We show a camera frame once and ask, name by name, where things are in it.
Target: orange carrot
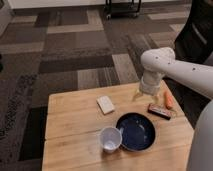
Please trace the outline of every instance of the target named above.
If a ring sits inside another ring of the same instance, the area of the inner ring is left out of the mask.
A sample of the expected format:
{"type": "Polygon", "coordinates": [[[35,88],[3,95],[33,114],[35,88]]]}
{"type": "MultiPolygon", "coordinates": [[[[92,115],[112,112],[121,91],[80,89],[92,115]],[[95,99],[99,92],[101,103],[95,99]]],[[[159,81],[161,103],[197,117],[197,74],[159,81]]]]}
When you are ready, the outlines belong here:
{"type": "Polygon", "coordinates": [[[172,96],[168,91],[164,92],[164,98],[165,98],[165,106],[167,109],[172,109],[173,108],[173,99],[172,96]]]}

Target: table top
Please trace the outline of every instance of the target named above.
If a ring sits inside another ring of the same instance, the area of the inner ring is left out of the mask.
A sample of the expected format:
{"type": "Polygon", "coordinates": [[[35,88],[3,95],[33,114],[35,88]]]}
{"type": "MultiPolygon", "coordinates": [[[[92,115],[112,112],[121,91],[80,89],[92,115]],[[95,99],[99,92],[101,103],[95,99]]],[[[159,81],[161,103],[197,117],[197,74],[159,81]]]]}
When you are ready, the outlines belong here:
{"type": "Polygon", "coordinates": [[[133,83],[51,95],[42,170],[185,170],[193,137],[191,125],[175,99],[176,112],[170,121],[147,113],[149,103],[163,106],[163,93],[169,91],[163,81],[157,97],[137,96],[138,86],[133,83]],[[103,95],[110,97],[115,112],[102,114],[96,99],[103,95]],[[100,130],[115,126],[128,112],[141,113],[153,122],[155,142],[141,152],[120,148],[105,154],[99,144],[100,130]]]}

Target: carpet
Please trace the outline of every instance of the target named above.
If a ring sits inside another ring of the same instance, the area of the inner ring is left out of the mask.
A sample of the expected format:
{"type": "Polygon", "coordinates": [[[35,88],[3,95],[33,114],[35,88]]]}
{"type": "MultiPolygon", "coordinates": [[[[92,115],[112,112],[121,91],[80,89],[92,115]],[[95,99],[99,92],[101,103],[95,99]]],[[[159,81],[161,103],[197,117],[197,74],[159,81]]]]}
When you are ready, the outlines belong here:
{"type": "MultiPolygon", "coordinates": [[[[0,38],[0,170],[41,170],[49,95],[138,82],[141,54],[174,47],[189,10],[186,3],[151,3],[136,19],[111,20],[102,7],[16,11],[0,38]]],[[[193,95],[167,83],[184,108],[193,95]]],[[[193,115],[186,109],[193,126],[205,103],[193,115]]]]}

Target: white cup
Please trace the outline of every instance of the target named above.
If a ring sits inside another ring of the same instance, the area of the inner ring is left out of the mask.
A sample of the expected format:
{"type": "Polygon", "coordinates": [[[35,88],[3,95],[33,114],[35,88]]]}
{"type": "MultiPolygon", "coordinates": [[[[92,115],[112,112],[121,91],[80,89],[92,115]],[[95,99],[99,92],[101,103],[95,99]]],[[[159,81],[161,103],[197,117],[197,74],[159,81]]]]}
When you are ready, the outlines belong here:
{"type": "Polygon", "coordinates": [[[113,153],[122,143],[122,135],[115,127],[107,127],[101,130],[100,143],[103,150],[113,153]]]}

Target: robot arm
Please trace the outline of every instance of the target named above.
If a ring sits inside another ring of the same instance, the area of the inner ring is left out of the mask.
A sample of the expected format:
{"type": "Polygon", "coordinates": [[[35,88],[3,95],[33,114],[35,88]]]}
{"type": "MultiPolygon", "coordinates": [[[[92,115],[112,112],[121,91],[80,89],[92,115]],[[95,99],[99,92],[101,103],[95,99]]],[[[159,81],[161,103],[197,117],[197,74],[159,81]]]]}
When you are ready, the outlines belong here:
{"type": "Polygon", "coordinates": [[[164,75],[213,99],[213,67],[175,60],[171,48],[152,49],[143,53],[144,74],[140,90],[154,95],[164,75]]]}
{"type": "MultiPolygon", "coordinates": [[[[213,99],[213,67],[175,60],[171,48],[153,49],[143,53],[144,74],[140,90],[154,95],[164,75],[213,99]]],[[[213,170],[213,100],[201,113],[195,128],[187,171],[213,170]]]]}

